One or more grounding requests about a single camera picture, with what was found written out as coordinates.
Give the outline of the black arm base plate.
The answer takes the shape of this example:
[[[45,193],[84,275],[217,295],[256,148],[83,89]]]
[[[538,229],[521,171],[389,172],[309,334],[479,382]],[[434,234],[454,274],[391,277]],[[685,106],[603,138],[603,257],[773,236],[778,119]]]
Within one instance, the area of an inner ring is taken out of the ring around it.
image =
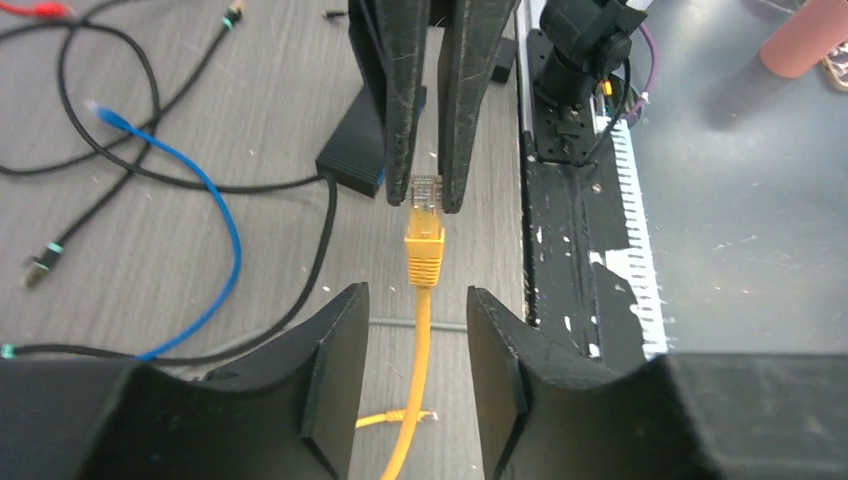
[[[522,166],[527,320],[572,354],[619,372],[644,361],[637,297],[624,271],[604,265],[630,247],[612,140],[599,138],[591,102],[554,106],[537,92],[554,48],[533,29],[522,57],[529,94]]]

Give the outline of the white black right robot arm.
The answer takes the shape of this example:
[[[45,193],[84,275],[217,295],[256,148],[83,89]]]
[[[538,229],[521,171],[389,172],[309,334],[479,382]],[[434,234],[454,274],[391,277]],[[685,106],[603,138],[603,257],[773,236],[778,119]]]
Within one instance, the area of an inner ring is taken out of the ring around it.
[[[400,205],[410,184],[427,32],[444,30],[438,57],[441,207],[460,211],[482,100],[515,1],[351,1],[349,38],[384,138],[385,191]],[[631,36],[646,12],[624,1],[549,1],[540,29],[554,53],[540,80],[556,106],[587,100],[602,76],[628,66]]]

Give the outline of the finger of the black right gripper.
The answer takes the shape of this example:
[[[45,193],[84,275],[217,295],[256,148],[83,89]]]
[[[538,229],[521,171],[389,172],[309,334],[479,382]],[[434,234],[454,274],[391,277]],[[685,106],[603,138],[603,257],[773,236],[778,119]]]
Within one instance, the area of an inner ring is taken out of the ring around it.
[[[419,119],[428,1],[348,3],[349,39],[383,132],[385,191],[406,198]]]
[[[438,160],[442,209],[456,214],[465,198],[481,103],[517,3],[465,0],[445,5],[437,66]]]

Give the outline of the black blue network switch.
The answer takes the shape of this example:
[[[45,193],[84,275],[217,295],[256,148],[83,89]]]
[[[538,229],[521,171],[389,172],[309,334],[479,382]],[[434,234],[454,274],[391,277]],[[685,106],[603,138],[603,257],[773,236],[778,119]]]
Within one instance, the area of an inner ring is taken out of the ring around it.
[[[384,182],[384,146],[371,94],[363,86],[315,160],[319,173],[374,198]]]

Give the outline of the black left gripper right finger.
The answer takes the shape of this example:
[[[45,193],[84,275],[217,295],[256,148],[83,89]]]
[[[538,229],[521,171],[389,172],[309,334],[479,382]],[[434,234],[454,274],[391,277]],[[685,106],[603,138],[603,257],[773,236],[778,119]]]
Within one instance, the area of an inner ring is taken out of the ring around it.
[[[488,479],[843,479],[843,355],[685,353],[617,373],[467,293]]]

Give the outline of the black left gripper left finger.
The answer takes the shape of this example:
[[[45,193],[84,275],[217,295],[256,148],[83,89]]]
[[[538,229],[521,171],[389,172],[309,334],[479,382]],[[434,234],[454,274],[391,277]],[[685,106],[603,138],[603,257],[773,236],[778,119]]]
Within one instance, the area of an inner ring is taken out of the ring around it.
[[[367,285],[350,285],[197,381],[134,360],[3,361],[1,475],[344,479],[368,320]]]

